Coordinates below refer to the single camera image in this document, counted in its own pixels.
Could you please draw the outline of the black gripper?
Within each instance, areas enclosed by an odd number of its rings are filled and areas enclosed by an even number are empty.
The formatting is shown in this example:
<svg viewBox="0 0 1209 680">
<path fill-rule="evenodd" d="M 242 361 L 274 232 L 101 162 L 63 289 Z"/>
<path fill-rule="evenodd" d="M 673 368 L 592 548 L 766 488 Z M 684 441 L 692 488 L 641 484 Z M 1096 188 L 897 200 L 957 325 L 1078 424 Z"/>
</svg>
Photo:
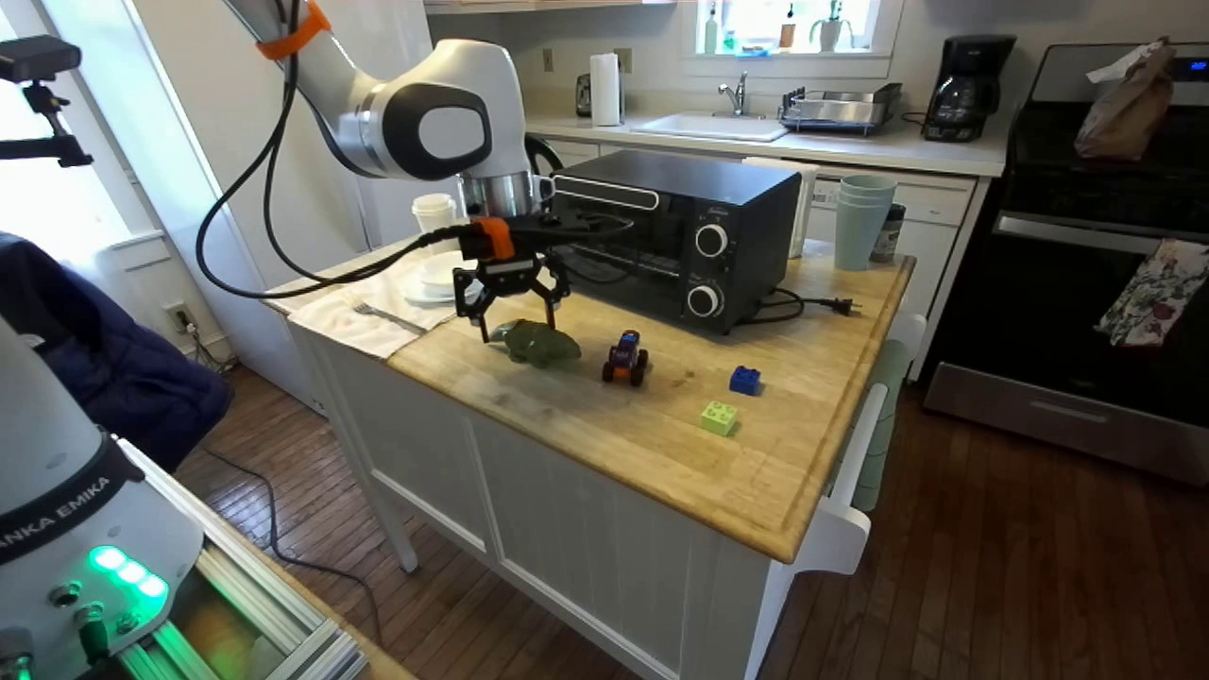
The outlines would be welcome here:
<svg viewBox="0 0 1209 680">
<path fill-rule="evenodd" d="M 538 293 L 543 302 L 543 325 L 556 325 L 558 302 L 572 294 L 572 280 L 548 259 L 556 234 L 532 222 L 509 222 L 499 217 L 474 221 L 457 232 L 461 259 L 474 271 L 452 271 L 452 308 L 480 331 L 488 346 L 488 308 L 505 294 Z"/>
</svg>

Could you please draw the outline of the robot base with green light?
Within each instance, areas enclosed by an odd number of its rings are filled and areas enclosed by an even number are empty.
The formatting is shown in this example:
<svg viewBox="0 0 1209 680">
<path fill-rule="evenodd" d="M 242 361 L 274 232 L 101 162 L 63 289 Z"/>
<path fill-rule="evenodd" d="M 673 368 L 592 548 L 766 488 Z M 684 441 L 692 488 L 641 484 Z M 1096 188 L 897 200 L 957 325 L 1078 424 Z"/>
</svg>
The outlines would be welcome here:
<svg viewBox="0 0 1209 680">
<path fill-rule="evenodd" d="M 81 680 L 168 624 L 204 532 L 0 322 L 0 674 Z"/>
</svg>

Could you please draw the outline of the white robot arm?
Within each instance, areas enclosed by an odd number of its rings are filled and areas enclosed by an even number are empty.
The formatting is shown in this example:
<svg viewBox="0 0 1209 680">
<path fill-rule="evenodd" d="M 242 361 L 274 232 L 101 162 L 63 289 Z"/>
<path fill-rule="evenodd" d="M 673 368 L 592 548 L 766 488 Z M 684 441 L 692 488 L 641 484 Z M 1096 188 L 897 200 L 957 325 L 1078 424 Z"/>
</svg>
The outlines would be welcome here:
<svg viewBox="0 0 1209 680">
<path fill-rule="evenodd" d="M 539 280 L 543 241 L 523 222 L 538 212 L 538 174 L 527 154 L 527 105 L 515 59 L 495 43 L 446 37 L 392 80 L 368 75 L 334 37 L 319 0 L 227 0 L 313 109 L 334 154 L 368 179 L 457 179 L 480 217 L 451 226 L 474 271 L 452 276 L 452 302 L 475 325 L 504 294 L 543 299 L 543 325 L 572 293 Z"/>
</svg>

